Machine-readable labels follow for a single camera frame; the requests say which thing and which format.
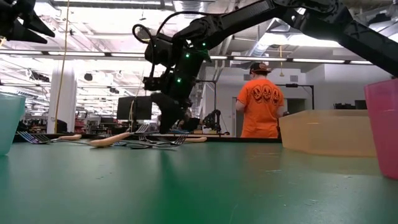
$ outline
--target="pink cup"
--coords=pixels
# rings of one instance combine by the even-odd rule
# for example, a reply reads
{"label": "pink cup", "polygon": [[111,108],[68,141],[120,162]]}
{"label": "pink cup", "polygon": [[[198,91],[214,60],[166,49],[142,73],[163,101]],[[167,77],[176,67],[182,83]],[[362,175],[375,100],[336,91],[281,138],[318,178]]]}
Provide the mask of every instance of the pink cup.
{"label": "pink cup", "polygon": [[365,97],[380,170],[398,179],[398,79],[365,86]]}

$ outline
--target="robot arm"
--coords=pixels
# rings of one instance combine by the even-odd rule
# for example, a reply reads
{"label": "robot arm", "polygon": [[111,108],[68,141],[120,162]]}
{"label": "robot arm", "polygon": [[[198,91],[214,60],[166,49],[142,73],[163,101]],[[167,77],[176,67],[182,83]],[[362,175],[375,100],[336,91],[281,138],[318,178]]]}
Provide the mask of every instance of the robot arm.
{"label": "robot arm", "polygon": [[55,37],[34,11],[36,0],[0,0],[0,35],[7,40],[46,44],[47,40],[35,32]]}
{"label": "robot arm", "polygon": [[[306,10],[300,14],[296,8]],[[152,98],[162,111],[162,122],[169,120],[160,125],[160,132],[165,133],[181,116],[179,110],[191,106],[188,97],[203,61],[210,59],[207,50],[236,32],[275,17],[310,37],[335,40],[398,77],[398,43],[356,22],[339,0],[262,0],[228,14],[196,19],[173,37],[153,37],[155,47],[148,46],[146,60],[167,69],[160,78],[146,78],[144,88],[162,92]]]}

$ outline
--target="translucent plastic bin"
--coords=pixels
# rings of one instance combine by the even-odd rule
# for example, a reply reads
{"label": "translucent plastic bin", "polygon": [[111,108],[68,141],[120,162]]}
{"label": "translucent plastic bin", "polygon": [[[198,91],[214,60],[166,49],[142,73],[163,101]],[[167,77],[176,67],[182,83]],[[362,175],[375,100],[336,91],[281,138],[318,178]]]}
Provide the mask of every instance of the translucent plastic bin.
{"label": "translucent plastic bin", "polygon": [[398,80],[365,86],[365,97],[380,170],[398,179]]}
{"label": "translucent plastic bin", "polygon": [[25,112],[25,97],[0,93],[0,156],[10,151],[18,122]]}
{"label": "translucent plastic bin", "polygon": [[324,156],[376,157],[367,110],[307,110],[279,120],[286,149]]}

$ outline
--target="black monitor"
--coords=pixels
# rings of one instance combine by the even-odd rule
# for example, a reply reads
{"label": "black monitor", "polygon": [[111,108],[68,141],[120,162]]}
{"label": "black monitor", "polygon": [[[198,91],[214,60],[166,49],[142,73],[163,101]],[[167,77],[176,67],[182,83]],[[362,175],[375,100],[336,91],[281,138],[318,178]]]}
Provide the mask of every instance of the black monitor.
{"label": "black monitor", "polygon": [[355,101],[355,108],[357,110],[367,110],[368,107],[366,106],[366,100],[356,100]]}
{"label": "black monitor", "polygon": [[113,118],[104,118],[101,117],[101,123],[113,123]]}
{"label": "black monitor", "polygon": [[[116,118],[129,120],[131,102],[134,96],[122,97],[118,100],[118,112]],[[137,96],[132,107],[133,119],[152,119],[152,100],[150,96]]]}

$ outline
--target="workbench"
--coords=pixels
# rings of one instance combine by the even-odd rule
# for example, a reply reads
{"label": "workbench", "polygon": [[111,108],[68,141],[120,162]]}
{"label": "workbench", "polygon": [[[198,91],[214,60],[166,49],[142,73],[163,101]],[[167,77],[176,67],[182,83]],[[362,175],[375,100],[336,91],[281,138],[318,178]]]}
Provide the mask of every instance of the workbench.
{"label": "workbench", "polygon": [[398,223],[398,181],[373,158],[279,143],[170,149],[14,143],[0,157],[0,223]]}

